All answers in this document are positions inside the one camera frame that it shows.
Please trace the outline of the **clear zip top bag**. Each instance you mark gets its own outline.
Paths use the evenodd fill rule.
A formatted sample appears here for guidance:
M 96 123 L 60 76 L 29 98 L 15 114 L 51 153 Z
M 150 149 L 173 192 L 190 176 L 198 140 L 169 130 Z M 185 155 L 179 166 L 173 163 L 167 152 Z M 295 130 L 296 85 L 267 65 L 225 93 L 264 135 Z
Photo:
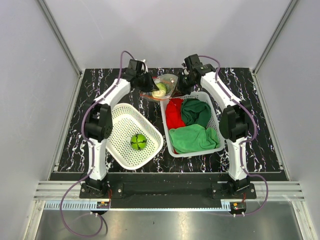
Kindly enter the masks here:
M 141 92 L 140 97 L 154 102 L 169 100 L 175 90 L 178 76 L 166 73 L 153 78 L 153 80 L 155 85 L 158 87 L 158 90 L 153 90 L 152 92 Z

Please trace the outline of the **green fake cabbage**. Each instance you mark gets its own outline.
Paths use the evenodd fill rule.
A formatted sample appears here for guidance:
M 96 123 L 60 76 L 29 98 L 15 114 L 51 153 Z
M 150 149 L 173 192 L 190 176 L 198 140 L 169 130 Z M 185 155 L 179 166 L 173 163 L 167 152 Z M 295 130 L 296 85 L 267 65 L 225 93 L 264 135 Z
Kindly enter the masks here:
M 158 87 L 158 90 L 155 90 L 151 93 L 153 98 L 161 99 L 164 98 L 167 95 L 167 87 L 164 83 L 159 82 L 156 84 Z

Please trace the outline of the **green fake watermelon ball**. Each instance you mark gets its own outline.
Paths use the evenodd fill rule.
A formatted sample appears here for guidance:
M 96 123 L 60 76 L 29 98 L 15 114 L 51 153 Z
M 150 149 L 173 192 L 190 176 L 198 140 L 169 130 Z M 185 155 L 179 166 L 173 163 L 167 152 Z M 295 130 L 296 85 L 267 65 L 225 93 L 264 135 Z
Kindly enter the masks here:
M 143 150 L 147 145 L 147 138 L 141 134 L 134 134 L 130 139 L 130 145 L 134 150 Z

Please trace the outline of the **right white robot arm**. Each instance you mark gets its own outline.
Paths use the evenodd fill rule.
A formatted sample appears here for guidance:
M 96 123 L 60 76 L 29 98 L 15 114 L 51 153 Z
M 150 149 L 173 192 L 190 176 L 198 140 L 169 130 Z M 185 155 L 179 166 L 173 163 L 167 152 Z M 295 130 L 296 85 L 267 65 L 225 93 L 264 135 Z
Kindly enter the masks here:
M 228 175 L 230 180 L 222 187 L 232 198 L 239 198 L 250 186 L 246 163 L 246 143 L 256 138 L 257 126 L 250 113 L 251 105 L 242 101 L 223 83 L 219 77 L 221 65 L 203 64 L 200 55 L 186 57 L 183 71 L 178 74 L 175 90 L 179 95 L 187 95 L 195 85 L 204 88 L 217 102 L 222 111 L 219 132 L 226 140 L 229 156 Z

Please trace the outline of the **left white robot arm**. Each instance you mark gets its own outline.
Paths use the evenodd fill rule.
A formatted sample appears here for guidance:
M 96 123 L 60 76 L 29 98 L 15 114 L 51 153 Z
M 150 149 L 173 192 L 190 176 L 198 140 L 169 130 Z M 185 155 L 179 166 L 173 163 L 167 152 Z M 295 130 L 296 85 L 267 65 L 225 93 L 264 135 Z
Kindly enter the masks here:
M 89 148 L 89 167 L 87 176 L 83 178 L 84 192 L 90 191 L 97 198 L 108 194 L 105 160 L 107 139 L 113 130 L 112 109 L 133 89 L 153 91 L 157 88 L 146 61 L 130 59 L 128 67 L 119 71 L 110 87 L 85 105 L 81 134 Z

